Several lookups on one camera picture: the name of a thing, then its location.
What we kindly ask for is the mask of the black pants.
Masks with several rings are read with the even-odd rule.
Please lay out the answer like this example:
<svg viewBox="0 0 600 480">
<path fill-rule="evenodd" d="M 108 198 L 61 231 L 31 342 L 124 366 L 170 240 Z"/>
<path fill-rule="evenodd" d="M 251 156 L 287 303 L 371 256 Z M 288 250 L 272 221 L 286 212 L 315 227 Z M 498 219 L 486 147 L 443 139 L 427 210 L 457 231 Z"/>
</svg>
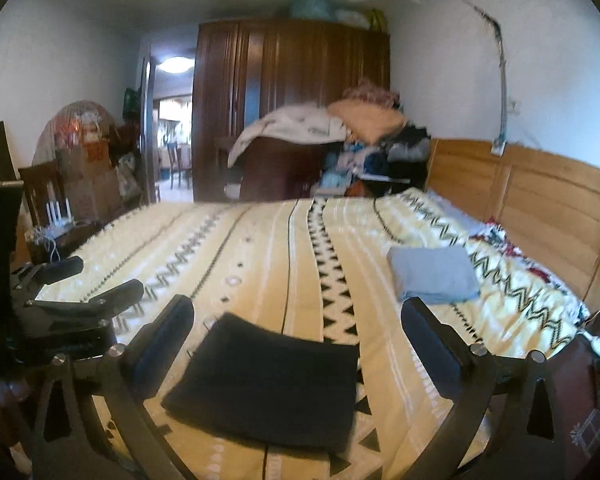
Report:
<svg viewBox="0 0 600 480">
<path fill-rule="evenodd" d="M 350 439 L 358 352 L 289 337 L 222 315 L 162 399 L 183 424 L 331 453 Z"/>
</svg>

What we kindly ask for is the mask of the dark wooden chair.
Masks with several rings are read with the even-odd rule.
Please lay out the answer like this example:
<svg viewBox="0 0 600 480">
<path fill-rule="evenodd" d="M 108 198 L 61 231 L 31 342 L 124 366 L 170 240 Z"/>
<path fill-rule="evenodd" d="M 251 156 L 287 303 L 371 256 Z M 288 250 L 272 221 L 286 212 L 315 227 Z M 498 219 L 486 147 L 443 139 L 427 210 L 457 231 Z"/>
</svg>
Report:
<svg viewBox="0 0 600 480">
<path fill-rule="evenodd" d="M 56 160 L 20 168 L 19 177 L 34 226 L 46 228 L 65 217 L 66 193 Z"/>
</svg>

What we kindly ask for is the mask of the yellow patterned bedspread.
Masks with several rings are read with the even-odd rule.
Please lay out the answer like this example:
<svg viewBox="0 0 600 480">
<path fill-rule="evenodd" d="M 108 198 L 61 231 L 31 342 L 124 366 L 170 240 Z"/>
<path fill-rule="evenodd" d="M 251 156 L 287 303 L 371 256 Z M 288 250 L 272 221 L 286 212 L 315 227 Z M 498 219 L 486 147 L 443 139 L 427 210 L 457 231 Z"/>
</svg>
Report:
<svg viewBox="0 0 600 480">
<path fill-rule="evenodd" d="M 146 410 L 197 479 L 397 479 L 440 427 L 451 404 L 437 393 L 405 337 L 388 252 L 394 246 L 462 246 L 480 286 L 474 300 L 437 306 L 468 344 L 500 356 L 554 356 L 588 309 L 523 263 L 472 237 L 418 191 L 371 200 L 264 204 L 157 204 L 127 214 L 78 251 L 83 271 L 41 298 L 82 301 L 131 278 L 142 300 L 114 319 L 129 342 L 175 295 L 196 321 L 173 363 L 173 386 L 211 324 L 226 312 L 272 332 L 358 349 L 360 410 L 337 455 L 300 456 L 177 422 L 158 400 Z"/>
</svg>

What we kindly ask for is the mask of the grey folded garment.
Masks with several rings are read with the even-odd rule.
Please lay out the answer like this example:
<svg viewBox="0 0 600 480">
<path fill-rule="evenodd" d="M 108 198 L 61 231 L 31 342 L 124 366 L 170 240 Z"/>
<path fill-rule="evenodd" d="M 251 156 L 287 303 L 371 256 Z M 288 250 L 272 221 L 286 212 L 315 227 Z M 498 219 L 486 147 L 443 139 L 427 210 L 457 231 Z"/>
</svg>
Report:
<svg viewBox="0 0 600 480">
<path fill-rule="evenodd" d="M 400 301 L 419 298 L 425 304 L 458 304 L 480 295 L 475 268 L 462 246 L 394 246 L 388 263 Z"/>
</svg>

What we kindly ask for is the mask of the dark wooden wardrobe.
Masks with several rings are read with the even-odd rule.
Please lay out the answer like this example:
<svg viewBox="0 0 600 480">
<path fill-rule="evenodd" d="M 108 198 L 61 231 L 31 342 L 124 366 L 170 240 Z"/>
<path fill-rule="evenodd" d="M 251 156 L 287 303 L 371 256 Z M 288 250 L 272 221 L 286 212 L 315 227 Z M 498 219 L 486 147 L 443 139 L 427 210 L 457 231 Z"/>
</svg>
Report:
<svg viewBox="0 0 600 480">
<path fill-rule="evenodd" d="M 366 78 L 390 86 L 390 37 L 339 23 L 248 18 L 198 28 L 193 83 L 193 185 L 222 202 L 230 144 L 279 107 L 326 106 Z"/>
</svg>

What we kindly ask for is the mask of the light wooden headboard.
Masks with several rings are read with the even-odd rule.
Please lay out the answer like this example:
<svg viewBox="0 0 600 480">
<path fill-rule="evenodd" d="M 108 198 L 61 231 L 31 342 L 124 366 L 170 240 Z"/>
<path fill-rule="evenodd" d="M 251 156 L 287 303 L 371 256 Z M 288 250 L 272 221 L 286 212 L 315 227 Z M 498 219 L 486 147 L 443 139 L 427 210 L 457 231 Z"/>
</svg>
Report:
<svg viewBox="0 0 600 480">
<path fill-rule="evenodd" d="M 428 188 L 482 221 L 494 220 L 525 255 L 600 310 L 600 168 L 509 144 L 436 139 Z"/>
</svg>

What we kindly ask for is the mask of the white wifi router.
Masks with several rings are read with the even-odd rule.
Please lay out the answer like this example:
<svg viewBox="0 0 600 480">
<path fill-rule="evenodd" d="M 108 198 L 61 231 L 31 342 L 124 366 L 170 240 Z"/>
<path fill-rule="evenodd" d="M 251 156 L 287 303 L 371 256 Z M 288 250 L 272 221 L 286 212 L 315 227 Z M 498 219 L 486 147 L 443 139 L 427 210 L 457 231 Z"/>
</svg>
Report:
<svg viewBox="0 0 600 480">
<path fill-rule="evenodd" d="M 68 198 L 46 203 L 45 210 L 46 226 L 34 226 L 24 236 L 34 263 L 67 259 L 100 230 L 98 221 L 76 220 Z"/>
</svg>

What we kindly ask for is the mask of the pile of clothes and bedding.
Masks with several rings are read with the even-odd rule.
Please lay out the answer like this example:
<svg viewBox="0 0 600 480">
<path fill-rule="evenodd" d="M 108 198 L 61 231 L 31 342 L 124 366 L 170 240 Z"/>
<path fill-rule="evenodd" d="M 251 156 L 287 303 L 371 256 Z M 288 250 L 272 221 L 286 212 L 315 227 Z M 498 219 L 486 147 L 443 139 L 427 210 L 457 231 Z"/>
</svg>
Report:
<svg viewBox="0 0 600 480">
<path fill-rule="evenodd" d="M 383 196 L 423 188 L 431 136 L 400 94 L 363 78 L 326 106 L 284 105 L 245 126 L 228 151 L 245 202 L 314 194 Z"/>
</svg>

